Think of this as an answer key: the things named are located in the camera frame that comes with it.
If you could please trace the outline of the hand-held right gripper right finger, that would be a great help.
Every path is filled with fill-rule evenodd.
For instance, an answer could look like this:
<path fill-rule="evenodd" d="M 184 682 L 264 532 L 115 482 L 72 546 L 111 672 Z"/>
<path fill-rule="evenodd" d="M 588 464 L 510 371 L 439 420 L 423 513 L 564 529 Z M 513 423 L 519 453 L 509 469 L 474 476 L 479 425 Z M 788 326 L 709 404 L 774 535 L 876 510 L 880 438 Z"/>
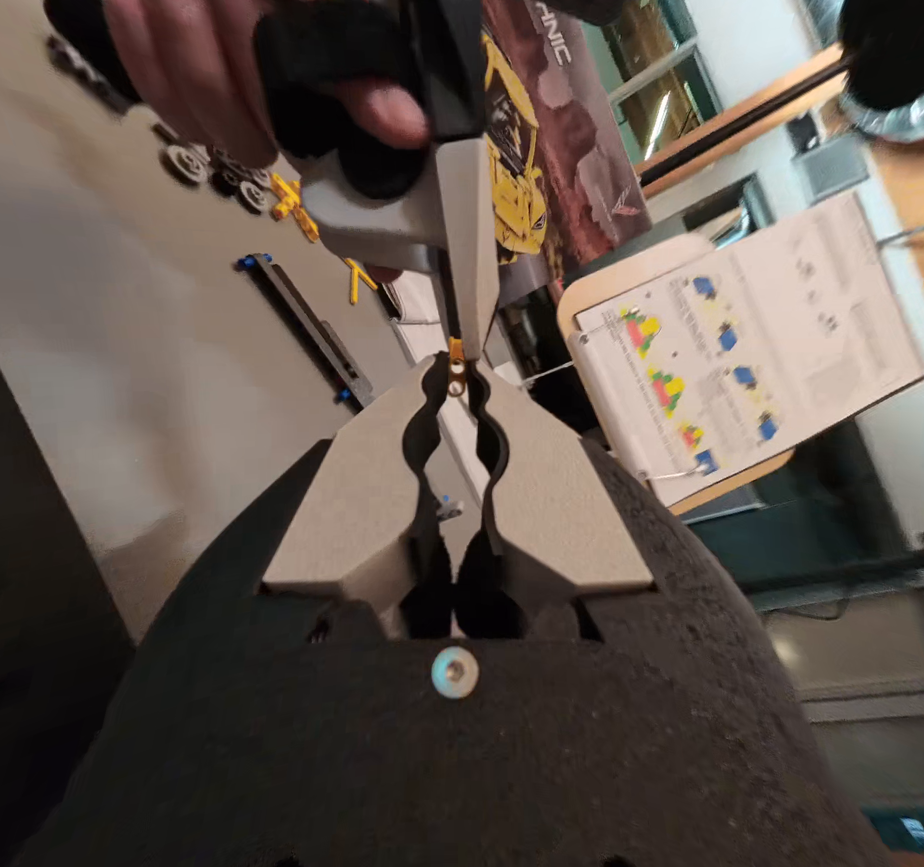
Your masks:
<path fill-rule="evenodd" d="M 460 629 L 521 638 L 546 610 L 650 591 L 653 573 L 582 438 L 482 363 L 468 366 L 481 525 L 460 566 Z"/>

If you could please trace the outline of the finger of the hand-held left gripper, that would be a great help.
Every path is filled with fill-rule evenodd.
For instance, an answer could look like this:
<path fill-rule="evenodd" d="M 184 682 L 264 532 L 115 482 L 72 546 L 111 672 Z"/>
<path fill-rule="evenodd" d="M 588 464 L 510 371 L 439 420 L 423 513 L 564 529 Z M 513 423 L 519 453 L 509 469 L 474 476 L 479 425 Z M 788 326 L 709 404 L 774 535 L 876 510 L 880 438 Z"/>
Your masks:
<path fill-rule="evenodd" d="M 440 145 L 436 174 L 445 223 L 440 264 L 448 328 L 465 360 L 479 360 L 499 300 L 488 140 Z"/>

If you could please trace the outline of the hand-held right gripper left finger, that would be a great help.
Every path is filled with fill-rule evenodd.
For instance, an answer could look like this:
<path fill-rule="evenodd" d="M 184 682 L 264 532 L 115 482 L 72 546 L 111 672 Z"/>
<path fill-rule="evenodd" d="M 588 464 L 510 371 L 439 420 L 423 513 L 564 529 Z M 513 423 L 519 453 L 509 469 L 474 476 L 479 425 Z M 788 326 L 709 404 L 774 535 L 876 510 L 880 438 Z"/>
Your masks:
<path fill-rule="evenodd" d="M 452 567 L 425 468 L 449 356 L 426 356 L 342 427 L 263 573 L 272 593 L 396 608 L 411 638 L 450 634 Z"/>

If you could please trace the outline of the long grey lego beam assembly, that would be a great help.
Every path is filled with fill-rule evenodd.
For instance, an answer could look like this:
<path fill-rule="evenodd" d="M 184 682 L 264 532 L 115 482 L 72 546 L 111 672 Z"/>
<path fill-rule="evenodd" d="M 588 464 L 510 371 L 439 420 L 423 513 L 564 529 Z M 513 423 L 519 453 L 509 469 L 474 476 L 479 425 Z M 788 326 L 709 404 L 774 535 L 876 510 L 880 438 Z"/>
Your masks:
<path fill-rule="evenodd" d="M 267 254 L 239 258 L 235 270 L 247 274 L 275 312 L 314 359 L 334 388 L 334 400 L 353 412 L 375 398 L 372 384 L 347 351 L 329 322 L 320 319 L 283 268 Z"/>

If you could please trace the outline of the lego set box with yellow car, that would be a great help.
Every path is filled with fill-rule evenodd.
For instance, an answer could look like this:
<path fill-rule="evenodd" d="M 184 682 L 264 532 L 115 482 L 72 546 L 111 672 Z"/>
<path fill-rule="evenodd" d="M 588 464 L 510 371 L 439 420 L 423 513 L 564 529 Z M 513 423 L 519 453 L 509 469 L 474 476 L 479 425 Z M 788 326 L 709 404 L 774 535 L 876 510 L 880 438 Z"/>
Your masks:
<path fill-rule="evenodd" d="M 502 304 L 609 261 L 653 226 L 583 24 L 482 0 L 486 135 Z"/>

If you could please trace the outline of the cluster of yellow lego pieces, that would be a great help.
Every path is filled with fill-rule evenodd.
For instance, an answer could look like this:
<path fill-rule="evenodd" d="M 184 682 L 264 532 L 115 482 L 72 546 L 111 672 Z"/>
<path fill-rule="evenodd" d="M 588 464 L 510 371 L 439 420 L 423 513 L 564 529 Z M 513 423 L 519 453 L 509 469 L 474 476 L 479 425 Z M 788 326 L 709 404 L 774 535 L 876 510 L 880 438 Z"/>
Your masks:
<path fill-rule="evenodd" d="M 303 206 L 301 200 L 301 185 L 299 180 L 285 180 L 275 171 L 270 173 L 270 189 L 276 197 L 276 202 L 270 210 L 271 218 L 282 221 L 290 218 L 299 227 L 304 237 L 312 244 L 320 242 L 318 226 Z M 377 292 L 379 284 L 364 270 L 364 267 L 351 258 L 344 258 L 343 262 L 350 270 L 349 302 L 352 306 L 358 303 L 359 284 L 362 282 L 373 292 Z"/>

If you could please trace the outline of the stack of long black lego beams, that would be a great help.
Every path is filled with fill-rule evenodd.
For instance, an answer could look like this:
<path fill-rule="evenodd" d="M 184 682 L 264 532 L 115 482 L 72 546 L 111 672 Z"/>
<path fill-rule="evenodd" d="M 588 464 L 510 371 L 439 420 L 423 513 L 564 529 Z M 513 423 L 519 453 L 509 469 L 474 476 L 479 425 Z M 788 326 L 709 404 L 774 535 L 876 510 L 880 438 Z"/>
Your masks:
<path fill-rule="evenodd" d="M 77 83 L 82 91 L 100 101 L 109 111 L 123 117 L 139 104 L 137 99 L 118 91 L 71 44 L 56 34 L 46 37 L 44 48 L 52 67 Z"/>

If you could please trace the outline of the person's left hand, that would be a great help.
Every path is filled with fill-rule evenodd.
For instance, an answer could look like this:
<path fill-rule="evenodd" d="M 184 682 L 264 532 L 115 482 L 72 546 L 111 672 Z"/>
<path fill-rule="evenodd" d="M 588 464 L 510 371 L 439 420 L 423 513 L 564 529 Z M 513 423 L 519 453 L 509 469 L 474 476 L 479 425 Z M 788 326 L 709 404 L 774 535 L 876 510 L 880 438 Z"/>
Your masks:
<path fill-rule="evenodd" d="M 252 37 L 260 18 L 291 0 L 103 0 L 132 85 L 191 141 L 248 167 L 278 156 Z"/>

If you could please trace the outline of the white document stand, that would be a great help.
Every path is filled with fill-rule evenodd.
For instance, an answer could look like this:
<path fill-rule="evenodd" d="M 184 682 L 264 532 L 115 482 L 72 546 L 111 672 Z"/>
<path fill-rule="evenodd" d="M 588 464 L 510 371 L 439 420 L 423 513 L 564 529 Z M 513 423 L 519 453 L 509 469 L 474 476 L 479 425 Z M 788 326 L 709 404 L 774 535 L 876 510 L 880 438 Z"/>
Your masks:
<path fill-rule="evenodd" d="M 655 473 L 653 471 L 653 465 L 641 444 L 641 439 L 628 430 L 625 421 L 619 416 L 622 403 L 619 399 L 618 391 L 606 379 L 603 370 L 603 356 L 596 353 L 594 347 L 595 336 L 602 333 L 606 334 L 608 340 L 613 340 L 610 327 L 606 323 L 601 323 L 589 330 L 572 332 L 567 338 L 567 345 L 572 354 L 572 359 L 565 364 L 524 378 L 521 382 L 521 387 L 531 388 L 546 376 L 574 367 L 587 380 L 584 388 L 604 436 L 610 444 L 615 445 L 620 456 L 628 458 L 627 468 L 643 484 L 650 484 L 655 481 L 704 477 L 718 472 L 718 463 L 706 451 L 700 452 L 683 471 L 669 473 Z"/>

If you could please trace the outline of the wooden document board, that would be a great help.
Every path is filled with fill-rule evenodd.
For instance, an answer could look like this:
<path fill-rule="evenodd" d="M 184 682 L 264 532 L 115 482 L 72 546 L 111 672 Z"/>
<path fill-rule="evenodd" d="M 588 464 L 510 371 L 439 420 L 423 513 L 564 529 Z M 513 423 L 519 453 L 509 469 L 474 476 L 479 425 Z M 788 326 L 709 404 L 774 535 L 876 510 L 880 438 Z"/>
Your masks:
<path fill-rule="evenodd" d="M 581 331 L 578 324 L 580 313 L 603 304 L 615 296 L 633 291 L 641 284 L 685 267 L 713 250 L 712 243 L 699 233 L 686 233 L 659 242 L 576 280 L 564 290 L 557 306 L 557 326 L 566 347 L 568 348 L 568 336 L 572 332 Z M 629 475 L 636 478 L 626 466 L 628 458 L 620 456 L 615 445 L 610 445 L 616 461 L 629 471 Z M 697 510 L 742 486 L 755 484 L 756 481 L 785 467 L 794 455 L 795 450 L 792 448 L 670 504 L 661 499 L 654 483 L 641 484 L 651 491 L 672 514 L 679 516 Z"/>

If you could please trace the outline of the printed instruction sheet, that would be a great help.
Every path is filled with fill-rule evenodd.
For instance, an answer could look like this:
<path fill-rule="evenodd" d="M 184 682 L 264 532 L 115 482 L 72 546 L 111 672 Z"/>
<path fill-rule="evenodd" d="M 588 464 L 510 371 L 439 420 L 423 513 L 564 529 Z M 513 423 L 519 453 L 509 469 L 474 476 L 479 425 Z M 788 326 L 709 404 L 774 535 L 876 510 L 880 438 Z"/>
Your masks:
<path fill-rule="evenodd" d="M 920 344 L 857 190 L 711 243 L 577 317 L 581 330 L 610 327 L 613 340 L 596 335 L 594 347 L 653 471 L 683 471 L 702 451 L 719 465 L 655 481 L 669 504 L 922 379 Z"/>

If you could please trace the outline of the black perforated board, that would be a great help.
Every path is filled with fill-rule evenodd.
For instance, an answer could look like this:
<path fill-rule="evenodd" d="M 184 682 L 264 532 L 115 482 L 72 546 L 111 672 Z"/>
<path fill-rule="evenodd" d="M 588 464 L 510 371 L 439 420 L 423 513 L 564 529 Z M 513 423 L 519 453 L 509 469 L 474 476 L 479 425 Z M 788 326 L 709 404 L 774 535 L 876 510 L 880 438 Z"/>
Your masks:
<path fill-rule="evenodd" d="M 1 378 L 1 864 L 60 803 L 134 644 Z"/>

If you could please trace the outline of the white grille box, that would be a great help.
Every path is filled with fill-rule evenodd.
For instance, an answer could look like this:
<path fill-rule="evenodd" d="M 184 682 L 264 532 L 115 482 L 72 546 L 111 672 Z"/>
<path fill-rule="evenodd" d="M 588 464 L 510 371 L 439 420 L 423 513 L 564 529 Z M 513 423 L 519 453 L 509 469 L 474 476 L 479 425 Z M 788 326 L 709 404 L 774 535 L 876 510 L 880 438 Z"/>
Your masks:
<path fill-rule="evenodd" d="M 808 206 L 820 204 L 869 180 L 864 142 L 855 134 L 840 134 L 792 157 L 796 178 Z"/>

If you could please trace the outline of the black round object on pole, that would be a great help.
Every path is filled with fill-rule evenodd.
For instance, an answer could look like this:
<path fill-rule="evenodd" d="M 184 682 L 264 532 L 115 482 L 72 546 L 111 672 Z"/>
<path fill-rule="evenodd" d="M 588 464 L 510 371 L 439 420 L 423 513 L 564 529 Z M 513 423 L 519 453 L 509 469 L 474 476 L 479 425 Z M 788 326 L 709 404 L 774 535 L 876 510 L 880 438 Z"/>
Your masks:
<path fill-rule="evenodd" d="M 894 144 L 922 140 L 923 0 L 845 0 L 838 39 L 809 63 L 722 112 L 637 168 L 643 193 L 654 196 L 718 158 L 742 136 L 821 86 L 844 79 L 840 105 L 862 133 Z"/>

